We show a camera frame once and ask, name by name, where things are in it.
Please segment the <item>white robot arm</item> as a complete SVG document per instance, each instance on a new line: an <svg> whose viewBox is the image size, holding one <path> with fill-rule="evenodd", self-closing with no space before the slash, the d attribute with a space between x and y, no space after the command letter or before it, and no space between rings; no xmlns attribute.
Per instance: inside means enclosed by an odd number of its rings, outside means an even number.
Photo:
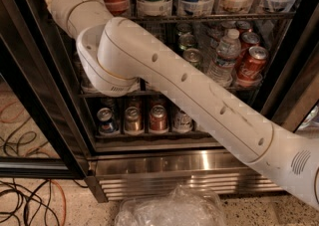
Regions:
<svg viewBox="0 0 319 226"><path fill-rule="evenodd" d="M75 39L95 89L121 97L143 79L186 112L237 159L319 209L319 139L268 120L104 0L45 0Z"/></svg>

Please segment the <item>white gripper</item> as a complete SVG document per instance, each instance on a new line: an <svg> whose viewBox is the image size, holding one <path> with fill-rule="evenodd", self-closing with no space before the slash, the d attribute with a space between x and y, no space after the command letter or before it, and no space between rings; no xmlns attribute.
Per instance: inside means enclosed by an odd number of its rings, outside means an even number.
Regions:
<svg viewBox="0 0 319 226"><path fill-rule="evenodd" d="M56 24L63 30L84 30L100 18L100 0L45 0Z"/></svg>

